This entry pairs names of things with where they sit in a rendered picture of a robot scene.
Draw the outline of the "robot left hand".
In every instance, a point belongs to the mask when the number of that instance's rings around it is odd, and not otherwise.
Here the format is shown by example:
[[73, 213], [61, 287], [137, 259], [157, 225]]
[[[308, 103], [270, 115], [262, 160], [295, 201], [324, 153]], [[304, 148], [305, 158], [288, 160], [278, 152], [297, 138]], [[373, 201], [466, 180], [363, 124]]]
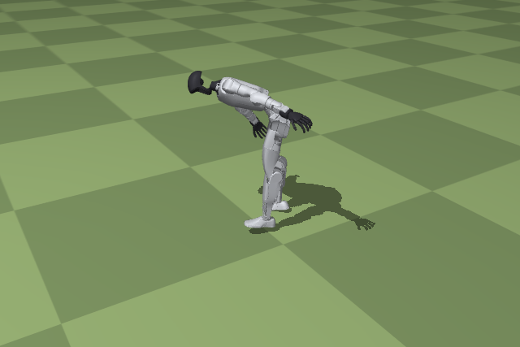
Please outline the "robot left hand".
[[[295, 131], [297, 130], [295, 124], [298, 124], [302, 128], [304, 133], [306, 132], [304, 126], [306, 127], [307, 132], [309, 131], [309, 129], [311, 129], [311, 126], [312, 126], [311, 119], [301, 113], [293, 112], [293, 110], [289, 108], [285, 113], [283, 111], [280, 111], [279, 114], [280, 114], [280, 116], [284, 117], [285, 119], [289, 119], [291, 121], [292, 126]], [[307, 124], [309, 127], [307, 126]]]

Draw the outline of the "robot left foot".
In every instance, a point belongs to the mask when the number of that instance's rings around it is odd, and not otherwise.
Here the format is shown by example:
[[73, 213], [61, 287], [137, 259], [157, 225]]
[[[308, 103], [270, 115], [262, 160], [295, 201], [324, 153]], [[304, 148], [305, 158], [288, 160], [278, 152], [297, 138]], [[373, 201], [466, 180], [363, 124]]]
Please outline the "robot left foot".
[[244, 225], [248, 228], [274, 228], [275, 219], [273, 217], [270, 217], [270, 219], [266, 221], [263, 220], [262, 216], [259, 216], [255, 219], [246, 220], [244, 222]]

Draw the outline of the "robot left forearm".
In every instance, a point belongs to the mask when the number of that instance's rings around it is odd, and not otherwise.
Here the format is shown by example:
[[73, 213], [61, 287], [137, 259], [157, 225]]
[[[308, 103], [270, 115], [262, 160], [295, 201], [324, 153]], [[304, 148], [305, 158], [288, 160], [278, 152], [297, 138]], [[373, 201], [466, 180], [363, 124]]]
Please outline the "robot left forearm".
[[260, 103], [262, 107], [268, 108], [279, 115], [280, 111], [283, 111], [285, 113], [289, 109], [289, 107], [285, 106], [283, 103], [277, 102], [276, 100], [272, 99], [270, 96], [264, 93], [252, 93], [250, 99], [252, 102]]

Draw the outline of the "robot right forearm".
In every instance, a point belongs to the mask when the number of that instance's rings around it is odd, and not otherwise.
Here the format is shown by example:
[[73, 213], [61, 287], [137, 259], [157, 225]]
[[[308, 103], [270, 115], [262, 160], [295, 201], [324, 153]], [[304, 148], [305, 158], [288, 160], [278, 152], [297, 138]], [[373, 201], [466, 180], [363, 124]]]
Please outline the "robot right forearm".
[[252, 122], [253, 125], [255, 125], [258, 122], [258, 119], [256, 118], [256, 115], [251, 110], [247, 109], [247, 111], [244, 114], [242, 114], [242, 115], [244, 115], [247, 120]]

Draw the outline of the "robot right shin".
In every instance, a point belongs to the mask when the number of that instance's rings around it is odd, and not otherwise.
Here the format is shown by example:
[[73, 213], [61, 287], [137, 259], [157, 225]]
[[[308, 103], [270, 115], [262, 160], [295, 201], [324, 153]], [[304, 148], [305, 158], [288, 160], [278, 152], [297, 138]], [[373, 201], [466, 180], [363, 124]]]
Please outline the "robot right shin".
[[282, 172], [283, 172], [283, 179], [281, 180], [280, 190], [279, 190], [279, 194], [277, 197], [277, 201], [274, 202], [275, 204], [276, 203], [278, 204], [278, 203], [280, 203], [280, 201], [282, 201], [282, 191], [283, 191], [283, 187], [285, 186], [285, 178], [286, 178], [286, 172], [287, 172], [286, 168]]

